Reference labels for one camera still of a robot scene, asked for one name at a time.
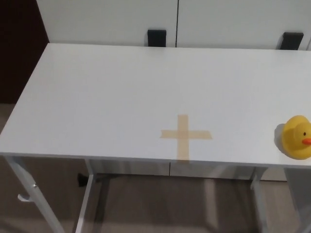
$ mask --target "wooden floor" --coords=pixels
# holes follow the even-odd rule
[[[12,105],[0,105],[0,131]],[[84,188],[77,173],[87,173],[83,160],[27,158],[26,165],[67,233],[74,232]],[[52,232],[0,157],[0,233]],[[299,222],[286,182],[261,182],[272,233],[293,233]],[[248,181],[202,178],[120,177],[95,189],[93,233],[252,233],[258,232]]]

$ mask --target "beige tape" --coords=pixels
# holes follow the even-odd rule
[[[212,139],[209,131],[188,129],[188,115],[178,115],[177,130],[162,130],[161,138],[177,139],[177,159],[189,160],[189,139]]]

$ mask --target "orange beak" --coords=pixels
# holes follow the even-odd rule
[[[302,143],[305,144],[305,145],[311,145],[311,138],[303,139]]]

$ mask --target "white table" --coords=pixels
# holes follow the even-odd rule
[[[21,157],[84,158],[90,176],[79,231],[92,161],[176,162],[179,139],[161,131],[177,130],[187,115],[187,136],[212,137],[189,139],[189,148],[180,140],[189,162],[257,167],[252,188],[267,232],[261,175],[311,166],[275,144],[278,125],[311,118],[310,64],[306,51],[48,44],[0,135],[0,154],[57,233],[64,230]]]

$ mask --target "rubber duck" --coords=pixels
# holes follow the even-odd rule
[[[311,123],[304,116],[294,116],[284,125],[282,144],[293,159],[311,157]]]

